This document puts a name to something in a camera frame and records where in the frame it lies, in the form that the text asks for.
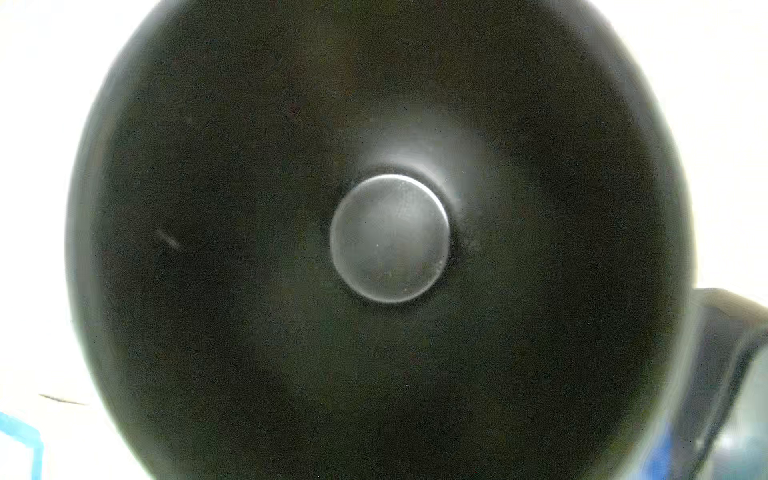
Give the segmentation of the black ceramic mug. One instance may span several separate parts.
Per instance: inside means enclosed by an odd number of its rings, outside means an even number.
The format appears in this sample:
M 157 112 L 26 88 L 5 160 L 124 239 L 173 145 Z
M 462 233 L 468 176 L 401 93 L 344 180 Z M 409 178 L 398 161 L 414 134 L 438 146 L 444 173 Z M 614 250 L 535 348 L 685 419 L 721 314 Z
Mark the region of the black ceramic mug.
M 73 323 L 157 479 L 624 479 L 691 214 L 584 1 L 164 1 L 85 124 Z

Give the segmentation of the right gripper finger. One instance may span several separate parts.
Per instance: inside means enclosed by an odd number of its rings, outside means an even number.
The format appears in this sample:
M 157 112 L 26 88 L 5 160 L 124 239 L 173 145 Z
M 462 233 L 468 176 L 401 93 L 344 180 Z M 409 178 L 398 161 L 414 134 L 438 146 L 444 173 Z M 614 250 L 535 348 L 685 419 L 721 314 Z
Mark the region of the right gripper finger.
M 713 450 L 750 364 L 767 346 L 767 308 L 724 289 L 694 291 L 699 343 L 670 427 L 671 479 L 692 479 Z

